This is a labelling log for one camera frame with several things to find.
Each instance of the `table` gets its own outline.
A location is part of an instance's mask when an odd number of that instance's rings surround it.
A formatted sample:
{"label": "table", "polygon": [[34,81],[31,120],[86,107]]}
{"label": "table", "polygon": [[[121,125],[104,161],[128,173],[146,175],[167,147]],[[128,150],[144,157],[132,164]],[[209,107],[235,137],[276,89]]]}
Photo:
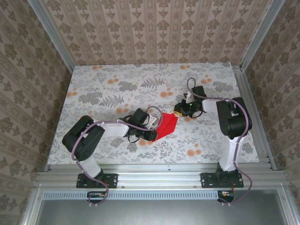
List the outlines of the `table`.
{"label": "table", "polygon": [[[94,120],[115,120],[150,105],[172,113],[187,93],[190,77],[203,85],[207,96],[239,96],[230,63],[76,66],[48,164],[74,164],[61,140],[83,115]],[[150,113],[158,116],[155,110]],[[204,113],[196,119],[180,117],[172,134],[153,143],[129,143],[122,137],[101,139],[94,155],[99,164],[216,163],[222,145],[217,115]],[[259,161],[251,132],[242,144],[238,161]]]}

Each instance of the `red block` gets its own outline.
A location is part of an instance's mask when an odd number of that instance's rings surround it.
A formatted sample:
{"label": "red block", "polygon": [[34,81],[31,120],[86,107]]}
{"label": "red block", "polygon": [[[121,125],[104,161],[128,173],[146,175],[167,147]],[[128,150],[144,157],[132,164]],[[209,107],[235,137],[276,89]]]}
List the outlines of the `red block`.
{"label": "red block", "polygon": [[178,117],[175,116],[174,113],[168,114],[163,112],[163,123],[160,125],[159,128],[156,129],[157,132],[157,139],[165,137],[170,133],[173,133],[177,124]]}

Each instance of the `patterned wallpaper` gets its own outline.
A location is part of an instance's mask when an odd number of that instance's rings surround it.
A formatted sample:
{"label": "patterned wallpaper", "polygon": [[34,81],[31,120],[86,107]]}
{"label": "patterned wallpaper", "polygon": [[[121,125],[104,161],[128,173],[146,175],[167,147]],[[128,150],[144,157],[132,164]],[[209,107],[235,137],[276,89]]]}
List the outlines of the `patterned wallpaper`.
{"label": "patterned wallpaper", "polygon": [[17,224],[46,164],[70,74],[26,0],[0,0],[0,224]]}
{"label": "patterned wallpaper", "polygon": [[300,0],[286,0],[247,68],[277,166],[300,206]]}
{"label": "patterned wallpaper", "polygon": [[239,64],[271,0],[41,0],[76,65]]}

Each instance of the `wire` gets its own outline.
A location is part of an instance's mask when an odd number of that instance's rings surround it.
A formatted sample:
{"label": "wire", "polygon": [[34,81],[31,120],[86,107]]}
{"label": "wire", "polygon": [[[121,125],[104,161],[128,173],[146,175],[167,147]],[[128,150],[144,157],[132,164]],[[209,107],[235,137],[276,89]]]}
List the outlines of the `wire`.
{"label": "wire", "polygon": [[202,111],[199,115],[197,115],[197,116],[195,116],[195,117],[191,117],[191,119],[198,118],[198,117],[201,116],[202,114],[203,114],[203,111]]}
{"label": "wire", "polygon": [[126,120],[126,121],[128,121],[127,118],[130,118],[130,117],[132,117],[132,115],[128,115],[128,116],[125,116],[123,118],[120,118],[120,120]]}
{"label": "wire", "polygon": [[246,133],[248,132],[248,128],[249,128],[249,118],[248,118],[248,115],[247,115],[247,112],[246,110],[244,109],[244,107],[238,103],[237,101],[235,101],[234,99],[232,98],[229,98],[229,97],[204,97],[204,96],[200,96],[200,95],[197,95],[195,94],[191,88],[188,86],[188,83],[190,80],[193,80],[194,81],[194,87],[196,86],[196,79],[193,78],[193,77],[190,77],[188,78],[187,80],[187,89],[189,90],[189,92],[191,92],[192,95],[196,96],[196,97],[199,97],[199,98],[203,98],[203,99],[216,99],[216,100],[228,100],[228,101],[231,101],[233,103],[235,103],[241,110],[242,112],[244,113],[245,115],[245,120],[246,120],[246,128],[244,130],[244,132],[242,133],[242,135],[238,138],[237,142],[236,142],[236,146],[235,146],[235,152],[234,152],[234,157],[233,157],[233,164],[234,164],[234,167],[241,173],[243,174],[245,177],[248,178],[248,180],[250,181],[250,185],[247,189],[247,191],[237,200],[233,201],[233,202],[227,202],[226,200],[222,199],[222,198],[219,198],[221,199],[222,201],[224,201],[226,204],[233,204],[233,203],[237,203],[239,202],[240,200],[242,200],[250,191],[251,187],[252,187],[252,180],[251,178],[246,174],[244,173],[237,165],[236,165],[236,158],[237,158],[237,154],[238,154],[238,148],[239,148],[239,144],[240,144],[240,140],[246,135]]}
{"label": "wire", "polygon": [[128,141],[130,142],[130,143],[136,143],[138,140],[140,139],[140,137],[138,137],[138,139],[136,139],[135,141],[130,141],[130,136],[128,136]]}
{"label": "wire", "polygon": [[232,183],[232,190],[231,190],[232,192],[233,192],[233,196],[235,196],[235,192],[234,192],[234,183]]}
{"label": "wire", "polygon": [[150,115],[149,115],[149,114],[147,114],[147,117],[148,117],[148,122],[147,122],[146,124],[143,124],[144,126],[148,125],[148,124],[149,124],[149,122],[150,122]]}
{"label": "wire", "polygon": [[152,130],[156,130],[156,129],[159,128],[160,125],[163,123],[163,112],[162,112],[158,107],[156,107],[156,106],[149,106],[149,107],[147,108],[146,112],[147,112],[150,108],[155,108],[155,109],[157,109],[157,110],[159,111],[159,113],[160,113],[160,121],[159,121],[158,125],[157,125],[155,128],[145,129],[145,128],[137,127],[137,126],[135,126],[135,125],[126,123],[126,122],[124,122],[124,121],[122,121],[122,120],[98,121],[98,122],[94,122],[94,123],[92,123],[91,125],[89,125],[89,126],[81,133],[81,135],[79,136],[79,138],[78,138],[77,141],[75,142],[75,144],[74,144],[74,146],[73,146],[73,149],[72,149],[72,152],[71,152],[71,158],[72,158],[72,160],[76,162],[76,164],[77,164],[77,165],[79,166],[79,168],[83,171],[83,173],[84,173],[85,176],[87,176],[89,179],[91,179],[91,180],[93,180],[93,181],[96,181],[96,182],[102,184],[102,185],[106,188],[106,195],[104,196],[104,198],[103,198],[100,202],[98,202],[98,204],[103,203],[104,200],[107,198],[108,193],[109,193],[109,188],[108,188],[108,186],[107,186],[104,182],[102,182],[102,181],[100,181],[100,180],[98,180],[98,179],[95,179],[95,178],[89,176],[89,175],[84,171],[83,167],[80,165],[79,161],[76,159],[76,157],[75,157],[75,155],[74,155],[75,150],[76,150],[76,148],[77,148],[77,145],[79,144],[79,142],[81,141],[81,139],[83,138],[83,136],[84,136],[84,135],[85,135],[85,134],[93,127],[93,126],[98,125],[98,124],[115,124],[115,123],[117,122],[117,123],[119,123],[119,124],[124,124],[124,125],[130,126],[130,127],[133,127],[133,128],[139,129],[139,130],[143,130],[143,131],[152,131]]}
{"label": "wire", "polygon": [[[89,197],[88,197],[88,202],[89,202],[90,206],[92,206],[92,204],[94,204],[94,203],[92,203],[92,202],[90,201],[90,198],[91,198],[92,196],[94,196],[94,195],[99,195],[99,193],[98,193],[98,192],[90,193],[90,195],[89,195]],[[98,204],[101,204],[101,203],[103,202],[103,200],[104,200],[104,199],[100,200],[98,203],[95,203],[95,206],[97,206]]]}

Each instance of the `gray leaf pattern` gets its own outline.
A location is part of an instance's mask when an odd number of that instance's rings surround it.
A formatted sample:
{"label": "gray leaf pattern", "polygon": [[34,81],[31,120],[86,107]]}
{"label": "gray leaf pattern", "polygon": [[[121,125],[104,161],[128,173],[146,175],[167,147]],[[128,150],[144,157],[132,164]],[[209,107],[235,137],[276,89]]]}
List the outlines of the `gray leaf pattern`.
{"label": "gray leaf pattern", "polygon": [[[230,63],[75,67],[49,163],[73,163],[61,140],[83,115],[94,120],[116,120],[132,115],[137,108],[146,110],[150,105],[172,113],[188,91],[189,77],[195,77],[197,85],[203,85],[207,96],[239,96]],[[150,113],[159,117],[155,109],[150,109]],[[2,126],[10,132],[14,128],[10,128],[9,121]],[[175,131],[155,142],[140,139],[129,143],[125,137],[102,138],[94,154],[100,164],[216,163],[222,147],[217,115],[204,113],[195,120],[180,117]],[[251,134],[243,142],[239,161],[258,161]]]}

